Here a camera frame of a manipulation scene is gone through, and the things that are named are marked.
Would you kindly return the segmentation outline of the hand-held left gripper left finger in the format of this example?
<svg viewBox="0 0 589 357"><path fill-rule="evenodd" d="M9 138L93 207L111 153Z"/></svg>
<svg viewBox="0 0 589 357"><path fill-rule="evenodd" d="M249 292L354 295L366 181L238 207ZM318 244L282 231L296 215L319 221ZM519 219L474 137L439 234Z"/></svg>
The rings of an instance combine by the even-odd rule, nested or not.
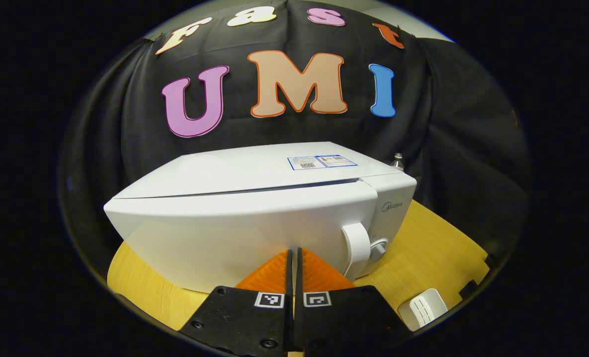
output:
<svg viewBox="0 0 589 357"><path fill-rule="evenodd" d="M272 260L276 292L217 286L179 330L209 348L238 357L286 357L293 319L291 250Z"/></svg>

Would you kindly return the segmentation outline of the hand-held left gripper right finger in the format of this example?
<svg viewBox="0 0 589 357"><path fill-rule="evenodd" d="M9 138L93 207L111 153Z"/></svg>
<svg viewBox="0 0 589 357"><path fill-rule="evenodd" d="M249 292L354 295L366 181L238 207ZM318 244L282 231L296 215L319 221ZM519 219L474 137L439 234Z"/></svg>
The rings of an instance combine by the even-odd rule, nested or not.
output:
<svg viewBox="0 0 589 357"><path fill-rule="evenodd" d="M294 348L305 357L382 357L413 337L381 292L339 275L318 283L315 259L297 251Z"/></svg>

